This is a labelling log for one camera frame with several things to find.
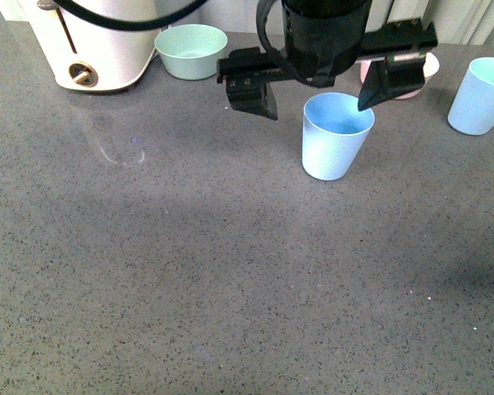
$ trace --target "cup rim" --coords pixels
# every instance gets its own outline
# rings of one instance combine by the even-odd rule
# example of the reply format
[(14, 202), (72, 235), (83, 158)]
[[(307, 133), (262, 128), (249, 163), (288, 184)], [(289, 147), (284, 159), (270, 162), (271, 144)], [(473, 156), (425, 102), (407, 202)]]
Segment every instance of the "cup rim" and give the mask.
[(341, 96), (341, 97), (347, 97), (347, 98), (350, 98), (350, 99), (353, 99), (353, 100), (358, 100), (358, 98), (356, 98), (355, 96), (353, 95), (349, 95), (347, 93), (342, 93), (342, 92), (323, 92), (323, 93), (319, 93), (318, 95), (313, 95), (311, 96), (304, 104), (304, 117), (308, 120), (308, 122), (313, 125), (315, 128), (321, 130), (322, 132), (326, 132), (326, 133), (330, 133), (330, 134), (333, 134), (335, 136), (340, 136), (342, 138), (350, 138), (350, 137), (355, 137), (355, 136), (358, 136), (360, 134), (363, 134), (363, 133), (366, 133), (366, 132), (369, 132), (371, 128), (373, 128), (373, 125), (375, 124), (375, 113), (373, 112), (373, 109), (365, 109), (364, 111), (359, 111), (359, 113), (365, 113), (365, 112), (368, 112), (369, 114), (371, 114), (371, 121), (370, 121), (370, 126), (368, 126), (367, 128), (364, 128), (364, 130), (361, 130), (360, 132), (355, 132), (355, 133), (337, 133), (337, 132), (332, 132), (330, 130), (327, 130), (327, 129), (324, 129), (324, 128), (321, 128), (320, 126), (318, 126), (316, 123), (314, 123), (313, 121), (311, 121), (310, 117), (308, 117), (307, 115), (307, 112), (305, 111), (305, 108), (307, 107), (307, 105), (314, 99), (318, 99), (319, 96), (324, 96), (324, 95), (337, 95), (337, 96)]
[(476, 63), (480, 63), (480, 62), (484, 62), (484, 61), (487, 61), (487, 60), (492, 60), (494, 61), (494, 57), (492, 56), (486, 56), (486, 57), (482, 57), (482, 58), (475, 58), (472, 62), (470, 62), (470, 64), (468, 65), (468, 69), (470, 70), (470, 72), (477, 78), (479, 79), (480, 81), (483, 81), (485, 82), (486, 84), (488, 85), (491, 85), (491, 86), (494, 86), (494, 82), (493, 81), (489, 81), (488, 79), (486, 78), (483, 78), (481, 77), (478, 73), (476, 73), (476, 71), (474, 70), (474, 67), (476, 66)]

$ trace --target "light blue cup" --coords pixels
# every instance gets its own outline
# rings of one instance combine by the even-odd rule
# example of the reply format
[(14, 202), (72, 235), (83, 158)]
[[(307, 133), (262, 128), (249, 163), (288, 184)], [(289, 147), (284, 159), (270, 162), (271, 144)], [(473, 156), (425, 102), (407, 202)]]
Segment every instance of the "light blue cup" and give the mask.
[(479, 136), (494, 126), (494, 58), (474, 59), (448, 114), (458, 132)]
[(357, 102), (330, 92), (305, 103), (302, 164), (309, 175), (333, 181), (346, 174), (375, 122), (373, 111), (359, 111)]

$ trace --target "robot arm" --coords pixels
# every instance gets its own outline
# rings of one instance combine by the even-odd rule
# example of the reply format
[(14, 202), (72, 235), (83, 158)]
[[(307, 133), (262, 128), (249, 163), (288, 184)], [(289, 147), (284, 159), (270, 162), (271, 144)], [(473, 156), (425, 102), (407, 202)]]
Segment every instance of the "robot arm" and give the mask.
[(335, 77), (357, 59), (374, 60), (359, 95), (367, 109), (424, 85), (426, 52), (437, 45), (433, 24), (421, 20), (392, 22), (365, 33), (371, 0), (282, 0), (285, 48), (269, 43), (265, 23), (277, 0), (260, 0), (257, 31), (265, 49), (239, 49), (218, 62), (217, 80), (226, 81), (231, 107), (277, 119), (271, 81), (295, 79), (318, 88), (333, 86)]

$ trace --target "white toaster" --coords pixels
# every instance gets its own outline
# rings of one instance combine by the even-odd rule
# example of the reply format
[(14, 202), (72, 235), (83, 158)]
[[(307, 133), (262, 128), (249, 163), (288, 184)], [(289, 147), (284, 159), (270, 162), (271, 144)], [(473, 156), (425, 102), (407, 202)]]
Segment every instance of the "white toaster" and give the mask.
[[(157, 18), (154, 0), (76, 0), (103, 16), (126, 21)], [(158, 30), (110, 30), (77, 18), (51, 0), (22, 6), (60, 86), (79, 91), (130, 87), (145, 72)]]

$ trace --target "gray countertop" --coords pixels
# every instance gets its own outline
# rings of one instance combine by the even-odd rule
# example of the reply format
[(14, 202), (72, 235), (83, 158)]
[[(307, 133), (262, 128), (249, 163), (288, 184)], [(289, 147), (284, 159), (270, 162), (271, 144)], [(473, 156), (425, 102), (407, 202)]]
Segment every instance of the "gray countertop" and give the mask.
[[(319, 91), (273, 84), (274, 122), (159, 58), (133, 91), (66, 91), (0, 22), (0, 393), (494, 394), (494, 128), (446, 122), (494, 47), (433, 52), (321, 182)], [(359, 90), (358, 66), (332, 89)]]

